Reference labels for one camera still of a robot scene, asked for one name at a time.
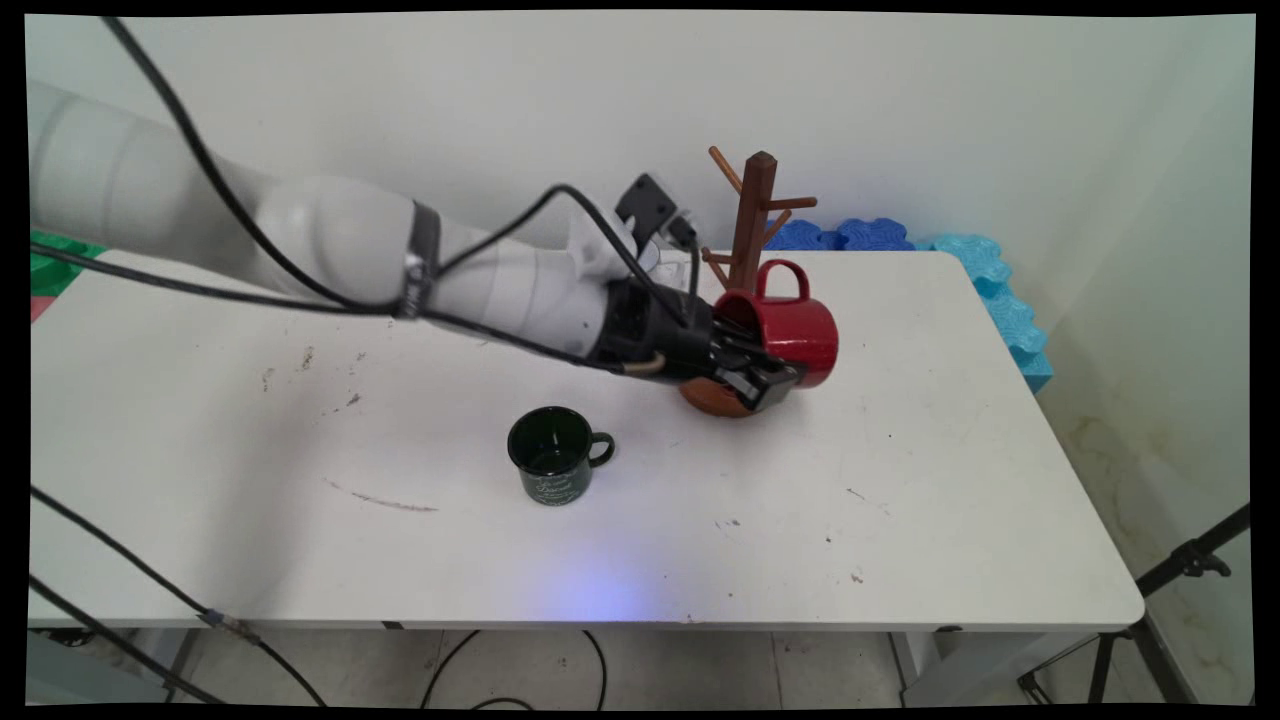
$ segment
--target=light blue foam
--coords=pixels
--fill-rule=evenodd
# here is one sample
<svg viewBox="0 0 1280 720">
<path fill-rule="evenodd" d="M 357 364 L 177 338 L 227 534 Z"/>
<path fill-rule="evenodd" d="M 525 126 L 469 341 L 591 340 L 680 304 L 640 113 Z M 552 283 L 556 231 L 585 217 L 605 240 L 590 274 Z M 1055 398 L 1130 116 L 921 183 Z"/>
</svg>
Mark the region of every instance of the light blue foam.
<svg viewBox="0 0 1280 720">
<path fill-rule="evenodd" d="M 1032 388 L 1032 393 L 1037 393 L 1044 387 L 1053 377 L 1053 366 L 1048 364 L 1048 357 L 1043 352 L 1037 352 L 1029 363 L 1023 365 L 1023 379 L 1027 380 L 1027 387 Z"/>
<path fill-rule="evenodd" d="M 1019 368 L 1030 363 L 1032 357 L 1044 350 L 1048 336 L 1032 324 L 1036 310 L 1019 300 L 1007 284 L 1000 286 L 993 297 L 983 297 L 982 302 L 987 306 L 987 313 L 996 323 L 1000 337 L 1009 346 Z"/>
<path fill-rule="evenodd" d="M 993 297 L 1009 282 L 1014 270 L 1000 259 L 1000 245 L 980 234 L 943 234 L 933 238 L 933 249 L 955 255 L 964 265 L 978 295 Z"/>
</svg>

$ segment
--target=wooden peg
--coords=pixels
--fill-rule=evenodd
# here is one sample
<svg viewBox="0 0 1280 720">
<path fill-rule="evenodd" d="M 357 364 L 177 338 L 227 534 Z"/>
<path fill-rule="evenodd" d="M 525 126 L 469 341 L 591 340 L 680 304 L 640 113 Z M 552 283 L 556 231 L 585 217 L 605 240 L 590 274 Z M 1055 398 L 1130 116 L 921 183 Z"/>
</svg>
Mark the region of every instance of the wooden peg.
<svg viewBox="0 0 1280 720">
<path fill-rule="evenodd" d="M 733 186 L 733 190 L 737 191 L 739 195 L 742 195 L 742 181 L 739 179 L 737 173 L 733 172 L 733 167 L 728 164 L 728 160 L 721 155 L 719 147 L 712 145 L 707 149 L 707 151 L 712 154 L 712 160 L 716 160 L 716 167 L 724 173 L 724 179 Z"/>
<path fill-rule="evenodd" d="M 769 200 L 764 204 L 765 210 L 799 210 L 800 208 L 814 208 L 818 205 L 817 197 L 788 197 L 786 200 Z"/>
<path fill-rule="evenodd" d="M 724 275 L 724 270 L 722 270 L 721 266 L 717 265 L 716 261 L 712 258 L 717 258 L 717 256 L 712 255 L 712 251 L 707 250 L 704 247 L 703 249 L 703 261 L 707 263 L 707 266 L 712 269 L 712 273 L 716 275 L 716 279 L 718 279 L 721 282 L 721 287 L 723 287 L 724 290 L 728 290 L 728 278 Z"/>
<path fill-rule="evenodd" d="M 769 225 L 769 229 L 764 231 L 764 245 L 768 245 L 769 241 L 773 240 L 773 236 L 777 234 L 778 229 L 781 229 L 782 225 L 787 224 L 787 220 L 790 219 L 791 219 L 791 210 L 783 210 L 782 214 L 778 215 L 776 220 L 773 220 L 773 224 Z"/>
</svg>

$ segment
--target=green object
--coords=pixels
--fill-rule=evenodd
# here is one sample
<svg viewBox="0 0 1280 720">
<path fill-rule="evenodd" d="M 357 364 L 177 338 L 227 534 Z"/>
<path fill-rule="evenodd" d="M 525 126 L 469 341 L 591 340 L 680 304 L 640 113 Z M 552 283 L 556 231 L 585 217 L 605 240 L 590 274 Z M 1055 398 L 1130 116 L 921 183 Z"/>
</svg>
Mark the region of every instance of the green object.
<svg viewBox="0 0 1280 720">
<path fill-rule="evenodd" d="M 598 442 L 608 447 L 590 457 Z M 520 469 L 529 497 L 543 505 L 566 505 L 586 492 L 591 469 L 613 457 L 613 438 L 568 407 L 539 407 L 516 420 L 507 434 L 507 455 Z"/>
<path fill-rule="evenodd" d="M 31 231 L 31 241 L 47 245 L 49 247 L 61 250 L 63 252 L 79 255 L 81 258 L 97 258 L 106 251 L 105 247 L 88 245 L 69 237 L 61 237 L 40 231 Z M 67 286 L 72 284 L 72 281 L 79 275 L 79 272 L 81 268 L 76 265 L 32 252 L 31 295 L 56 297 L 67 290 Z"/>
</svg>

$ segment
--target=mug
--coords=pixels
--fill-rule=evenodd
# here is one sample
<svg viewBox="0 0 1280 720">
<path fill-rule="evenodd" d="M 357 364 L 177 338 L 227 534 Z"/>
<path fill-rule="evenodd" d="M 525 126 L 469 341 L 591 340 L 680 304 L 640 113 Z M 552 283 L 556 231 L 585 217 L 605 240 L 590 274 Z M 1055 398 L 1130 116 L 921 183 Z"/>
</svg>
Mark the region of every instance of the mug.
<svg viewBox="0 0 1280 720">
<path fill-rule="evenodd" d="M 605 443 L 590 457 L 591 447 Z M 526 413 L 507 434 L 507 456 L 520 469 L 529 497 L 543 505 L 577 500 L 591 484 L 591 469 L 613 457 L 613 437 L 594 433 L 586 418 L 568 407 L 539 407 Z"/>
<path fill-rule="evenodd" d="M 769 270 L 785 265 L 795 273 L 799 297 L 768 297 Z M 716 301 L 716 314 L 744 328 L 759 331 L 764 350 L 787 363 L 804 365 L 808 372 L 796 387 L 820 384 L 836 366 L 840 334 L 836 319 L 822 302 L 809 297 L 809 277 L 791 260 L 769 260 L 755 275 L 755 293 L 728 290 Z"/>
</svg>

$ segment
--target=white wall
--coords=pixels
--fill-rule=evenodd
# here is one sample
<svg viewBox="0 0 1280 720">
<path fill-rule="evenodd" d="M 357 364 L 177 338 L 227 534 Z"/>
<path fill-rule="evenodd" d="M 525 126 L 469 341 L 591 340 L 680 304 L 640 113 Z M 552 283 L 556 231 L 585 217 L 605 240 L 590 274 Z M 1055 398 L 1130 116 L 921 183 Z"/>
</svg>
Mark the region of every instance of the white wall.
<svg viewBox="0 0 1280 720">
<path fill-rule="evenodd" d="M 988 234 L 1052 331 L 1059 378 L 1042 405 L 1132 568 L 1247 497 L 1252 17 L 129 23 L 221 154 L 362 177 L 479 227 L 552 182 L 612 201 L 655 170 L 704 241 L 727 246 L 736 200 L 707 158 L 716 143 L 736 164 L 773 152 L 776 192 L 817 195 L 796 217 L 823 227 L 891 217 L 913 238 Z M 169 122 L 100 22 L 29 17 L 26 29 L 29 77 Z M 554 242 L 564 217 L 530 236 Z M 1100 455 L 1102 428 L 1126 465 Z M 1129 500 L 1115 514 L 1117 473 Z M 1231 584 L 1188 582 L 1189 610 L 1157 607 L 1212 698 L 1252 685 L 1247 557 L 1235 560 Z"/>
<path fill-rule="evenodd" d="M 1199 68 L 1211 104 L 1183 118 L 1156 182 L 1111 186 L 1129 200 L 1112 204 L 1114 245 L 1047 348 L 1057 377 L 1041 406 L 1135 575 L 1249 501 L 1253 23 L 1235 27 L 1236 47 L 1222 33 Z M 1230 579 L 1180 579 L 1148 606 L 1201 700 L 1243 705 L 1249 534 L 1219 556 Z"/>
</svg>

